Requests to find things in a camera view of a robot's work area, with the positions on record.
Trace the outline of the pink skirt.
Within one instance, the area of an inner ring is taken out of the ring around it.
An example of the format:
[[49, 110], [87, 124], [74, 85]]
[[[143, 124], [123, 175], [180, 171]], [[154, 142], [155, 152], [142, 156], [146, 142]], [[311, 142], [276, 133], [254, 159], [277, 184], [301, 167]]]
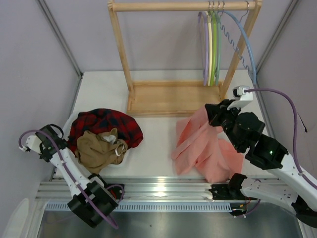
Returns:
[[226, 139], [219, 138], [220, 126], [213, 127], [205, 107], [176, 123], [176, 148], [171, 152], [178, 175], [196, 168], [209, 183], [226, 182], [240, 174], [243, 154]]

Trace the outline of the purple clothes hanger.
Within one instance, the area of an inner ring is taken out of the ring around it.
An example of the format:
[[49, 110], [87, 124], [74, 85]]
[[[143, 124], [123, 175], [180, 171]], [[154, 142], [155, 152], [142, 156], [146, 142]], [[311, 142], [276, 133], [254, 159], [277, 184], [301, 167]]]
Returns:
[[204, 11], [198, 13], [198, 24], [200, 30], [200, 40], [202, 49], [202, 62], [203, 62], [203, 85], [207, 86], [208, 83], [208, 69], [209, 69], [209, 32], [207, 14]]

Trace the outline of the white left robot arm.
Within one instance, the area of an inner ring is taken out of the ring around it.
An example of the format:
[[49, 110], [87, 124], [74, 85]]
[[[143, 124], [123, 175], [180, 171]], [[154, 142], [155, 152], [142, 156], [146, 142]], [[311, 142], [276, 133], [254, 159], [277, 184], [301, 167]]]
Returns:
[[117, 230], [118, 225], [110, 214], [118, 202], [111, 192], [82, 174], [71, 158], [67, 142], [50, 125], [36, 130], [35, 136], [40, 140], [42, 159], [58, 168], [68, 185], [72, 197], [67, 204], [69, 209], [92, 228], [104, 220]]

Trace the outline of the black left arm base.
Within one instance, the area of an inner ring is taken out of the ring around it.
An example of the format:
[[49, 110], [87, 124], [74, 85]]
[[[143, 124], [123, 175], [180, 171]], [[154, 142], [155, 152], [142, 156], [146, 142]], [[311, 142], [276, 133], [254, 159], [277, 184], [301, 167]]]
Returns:
[[120, 202], [124, 198], [125, 185], [122, 183], [110, 183], [106, 185], [106, 189], [113, 195], [113, 197]]

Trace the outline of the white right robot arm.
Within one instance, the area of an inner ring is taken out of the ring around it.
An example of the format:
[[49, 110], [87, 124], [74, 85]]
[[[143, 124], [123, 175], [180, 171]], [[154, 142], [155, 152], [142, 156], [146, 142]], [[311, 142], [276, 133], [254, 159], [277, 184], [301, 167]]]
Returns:
[[209, 124], [221, 127], [233, 148], [254, 166], [283, 180], [288, 189], [265, 185], [246, 175], [235, 173], [227, 190], [236, 200], [242, 197], [257, 198], [280, 206], [304, 224], [317, 226], [317, 192], [296, 171], [296, 164], [288, 150], [276, 139], [263, 134], [265, 123], [253, 112], [231, 108], [234, 100], [219, 104], [205, 104]]

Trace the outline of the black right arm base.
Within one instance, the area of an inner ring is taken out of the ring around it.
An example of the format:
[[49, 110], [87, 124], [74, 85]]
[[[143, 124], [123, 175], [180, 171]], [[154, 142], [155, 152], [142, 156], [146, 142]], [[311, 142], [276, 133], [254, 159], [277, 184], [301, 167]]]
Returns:
[[208, 190], [213, 200], [237, 200], [230, 191], [227, 183], [212, 184]]

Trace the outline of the lime green clothes hanger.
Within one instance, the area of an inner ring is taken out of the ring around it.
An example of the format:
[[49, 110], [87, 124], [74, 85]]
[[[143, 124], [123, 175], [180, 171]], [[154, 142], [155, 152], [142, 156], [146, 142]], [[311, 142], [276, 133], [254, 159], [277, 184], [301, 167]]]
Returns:
[[209, 11], [211, 16], [211, 30], [212, 30], [212, 70], [211, 70], [211, 86], [215, 85], [215, 69], [216, 69], [216, 19], [213, 14], [214, 11]]

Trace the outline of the cream clothes hanger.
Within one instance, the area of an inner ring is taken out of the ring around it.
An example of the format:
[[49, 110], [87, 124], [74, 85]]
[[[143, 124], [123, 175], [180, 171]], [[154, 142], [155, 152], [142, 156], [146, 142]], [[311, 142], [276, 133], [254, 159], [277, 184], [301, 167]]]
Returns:
[[209, 11], [205, 11], [207, 20], [207, 28], [208, 28], [208, 54], [209, 54], [209, 61], [208, 61], [208, 81], [207, 86], [211, 86], [211, 70], [212, 70], [212, 30], [211, 30], [211, 16]]

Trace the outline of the grey-green clothes hanger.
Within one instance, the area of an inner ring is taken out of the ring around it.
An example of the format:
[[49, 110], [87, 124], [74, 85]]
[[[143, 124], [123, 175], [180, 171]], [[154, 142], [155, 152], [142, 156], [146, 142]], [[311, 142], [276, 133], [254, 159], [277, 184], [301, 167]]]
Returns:
[[215, 85], [219, 85], [220, 62], [221, 62], [221, 35], [220, 35], [220, 18], [218, 12], [213, 12], [216, 19], [216, 69], [215, 69]]

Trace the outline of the light blue clothes hanger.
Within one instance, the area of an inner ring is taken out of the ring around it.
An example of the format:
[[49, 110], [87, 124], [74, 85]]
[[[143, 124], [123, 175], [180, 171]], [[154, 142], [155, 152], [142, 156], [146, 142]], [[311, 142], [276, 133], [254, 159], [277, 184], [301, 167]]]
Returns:
[[[241, 2], [243, 5], [242, 9], [246, 9], [249, 13], [247, 16], [247, 19], [245, 21], [244, 27], [241, 25], [241, 21], [238, 20], [233, 13], [231, 13], [228, 10], [224, 9], [224, 6], [222, 7], [222, 12], [230, 16], [234, 22], [237, 24], [238, 28], [241, 31], [241, 36], [238, 41], [238, 44], [235, 45], [234, 41], [230, 38], [229, 33], [223, 28], [223, 32], [225, 36], [228, 38], [228, 41], [232, 45], [232, 48], [234, 49], [235, 53], [232, 57], [228, 72], [225, 77], [224, 85], [228, 87], [231, 84], [233, 75], [235, 73], [235, 70], [237, 69], [237, 66], [240, 61], [242, 61], [243, 67], [248, 71], [248, 75], [252, 81], [252, 83], [255, 85], [257, 82], [257, 73], [256, 73], [256, 66], [254, 61], [254, 55], [253, 50], [249, 41], [249, 36], [251, 34], [251, 31], [254, 27], [255, 21], [258, 17], [259, 11], [262, 7], [262, 1], [261, 0], [255, 0], [254, 2]], [[251, 69], [245, 64], [245, 60], [243, 58], [243, 51], [244, 48], [247, 47], [250, 63], [251, 63]]]

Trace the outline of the red plaid garment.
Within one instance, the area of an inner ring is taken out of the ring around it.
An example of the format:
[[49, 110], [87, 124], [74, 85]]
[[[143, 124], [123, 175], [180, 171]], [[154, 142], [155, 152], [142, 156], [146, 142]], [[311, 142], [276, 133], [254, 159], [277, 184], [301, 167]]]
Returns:
[[137, 147], [144, 139], [141, 128], [133, 117], [112, 109], [94, 109], [80, 112], [71, 124], [69, 148], [75, 152], [77, 139], [85, 131], [100, 134], [110, 132], [114, 128], [117, 129], [117, 138], [125, 141], [129, 149]]

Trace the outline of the wooden clothes rack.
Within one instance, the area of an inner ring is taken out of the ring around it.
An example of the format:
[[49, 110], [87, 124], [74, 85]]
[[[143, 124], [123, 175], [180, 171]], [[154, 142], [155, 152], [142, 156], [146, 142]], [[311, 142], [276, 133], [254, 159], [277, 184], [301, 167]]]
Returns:
[[128, 88], [128, 115], [133, 117], [187, 117], [206, 103], [219, 103], [226, 98], [229, 86], [204, 86], [200, 81], [133, 81], [128, 66], [118, 12], [220, 11], [244, 10], [242, 1], [213, 4], [208, 2], [107, 2], [109, 16]]

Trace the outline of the aluminium mounting rail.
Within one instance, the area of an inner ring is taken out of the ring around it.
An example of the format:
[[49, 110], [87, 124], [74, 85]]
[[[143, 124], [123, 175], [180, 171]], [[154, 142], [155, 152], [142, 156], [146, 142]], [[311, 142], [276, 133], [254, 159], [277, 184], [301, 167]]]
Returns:
[[[107, 183], [124, 184], [124, 202], [212, 202], [211, 184], [202, 178], [103, 177]], [[36, 201], [69, 201], [71, 195], [61, 178], [40, 183]]]

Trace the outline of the aluminium frame post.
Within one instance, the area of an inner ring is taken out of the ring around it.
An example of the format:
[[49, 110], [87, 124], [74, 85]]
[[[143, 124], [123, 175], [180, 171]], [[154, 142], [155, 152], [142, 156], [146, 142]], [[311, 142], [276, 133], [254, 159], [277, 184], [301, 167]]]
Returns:
[[61, 49], [63, 50], [64, 54], [66, 55], [67, 59], [69, 60], [72, 68], [76, 72], [77, 76], [81, 79], [83, 76], [83, 72], [81, 71], [77, 60], [75, 59], [71, 48], [69, 44], [67, 43], [55, 17], [53, 16], [49, 5], [45, 0], [36, 0], [36, 3], [38, 4], [44, 18], [46, 19], [49, 27], [51, 28], [53, 34], [55, 35], [59, 45], [61, 46]]
[[270, 38], [269, 43], [267, 44], [260, 61], [256, 66], [256, 73], [259, 73], [264, 63], [267, 61], [269, 56], [271, 55], [274, 47], [276, 46], [279, 38], [281, 37], [283, 31], [285, 30], [287, 24], [289, 23], [292, 15], [297, 9], [298, 5], [301, 3], [301, 0], [291, 0], [288, 7], [286, 8], [284, 14], [282, 15], [281, 20], [279, 21], [272, 37]]

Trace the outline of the right aluminium frame post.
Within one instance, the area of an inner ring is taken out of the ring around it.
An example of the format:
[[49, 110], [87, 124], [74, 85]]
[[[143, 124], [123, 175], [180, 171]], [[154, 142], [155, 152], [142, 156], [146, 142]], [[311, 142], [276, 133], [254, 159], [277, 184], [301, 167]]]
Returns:
[[279, 38], [281, 37], [283, 31], [285, 30], [287, 24], [289, 23], [292, 15], [297, 9], [298, 5], [301, 3], [301, 0], [291, 0], [288, 7], [286, 8], [284, 14], [282, 15], [281, 20], [279, 21], [272, 37], [270, 38], [269, 43], [267, 44], [260, 61], [256, 66], [256, 73], [259, 73], [264, 63], [267, 61], [269, 56], [271, 55], [274, 47], [276, 46]]

